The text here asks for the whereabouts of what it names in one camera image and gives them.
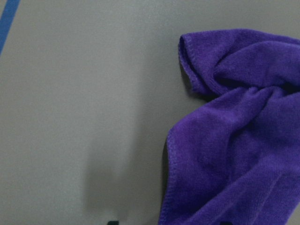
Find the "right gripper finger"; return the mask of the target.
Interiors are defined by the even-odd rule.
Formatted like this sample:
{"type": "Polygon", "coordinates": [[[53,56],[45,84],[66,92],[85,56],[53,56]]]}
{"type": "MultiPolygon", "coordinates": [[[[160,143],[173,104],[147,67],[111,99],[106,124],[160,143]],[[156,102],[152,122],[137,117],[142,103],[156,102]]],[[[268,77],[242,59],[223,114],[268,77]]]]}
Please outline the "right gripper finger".
{"type": "Polygon", "coordinates": [[[119,225],[119,221],[108,221],[107,225],[119,225]]]}

